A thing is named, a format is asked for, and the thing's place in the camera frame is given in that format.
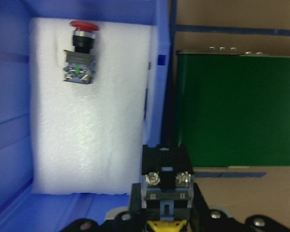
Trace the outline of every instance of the green surface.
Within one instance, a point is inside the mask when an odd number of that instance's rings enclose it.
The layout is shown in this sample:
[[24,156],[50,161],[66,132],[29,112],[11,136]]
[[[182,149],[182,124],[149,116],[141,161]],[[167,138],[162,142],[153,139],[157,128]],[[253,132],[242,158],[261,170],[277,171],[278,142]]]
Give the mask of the green surface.
[[193,166],[290,165],[290,58],[179,55],[176,101]]

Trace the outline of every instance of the white foam sheet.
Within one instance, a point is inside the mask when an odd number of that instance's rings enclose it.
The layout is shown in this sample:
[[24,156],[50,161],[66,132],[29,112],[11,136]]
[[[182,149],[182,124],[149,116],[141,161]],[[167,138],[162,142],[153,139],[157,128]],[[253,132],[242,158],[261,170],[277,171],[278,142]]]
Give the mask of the white foam sheet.
[[129,193],[139,182],[151,27],[95,22],[93,84],[64,82],[69,19],[30,25],[34,193]]

